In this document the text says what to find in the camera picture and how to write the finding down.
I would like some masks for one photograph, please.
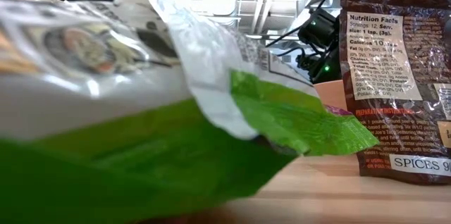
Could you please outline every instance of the nutrition facts label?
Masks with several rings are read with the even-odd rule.
[[[402,16],[347,13],[354,97],[421,100],[402,38]]]

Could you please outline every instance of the snack bag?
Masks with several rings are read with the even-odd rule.
[[[361,175],[451,182],[449,0],[342,0],[347,108],[380,140]]]
[[[377,143],[259,44],[171,1],[0,12],[5,223],[177,216],[251,196],[300,155]]]

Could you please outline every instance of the white label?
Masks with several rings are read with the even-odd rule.
[[[421,100],[402,38],[402,16],[347,13],[354,97]]]
[[[392,169],[402,172],[451,176],[451,160],[447,158],[391,154],[390,163]]]
[[[451,84],[434,84],[446,120],[451,120]]]

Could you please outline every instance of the wooden table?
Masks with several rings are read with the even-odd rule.
[[[251,199],[188,223],[451,223],[451,186],[361,178],[355,156],[299,158]]]

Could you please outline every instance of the food package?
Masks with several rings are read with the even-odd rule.
[[[377,143],[262,45],[171,0],[0,11],[5,223],[176,216],[251,196],[297,156]]]
[[[451,2],[341,2],[347,108],[381,142],[358,153],[360,173],[451,183]]]

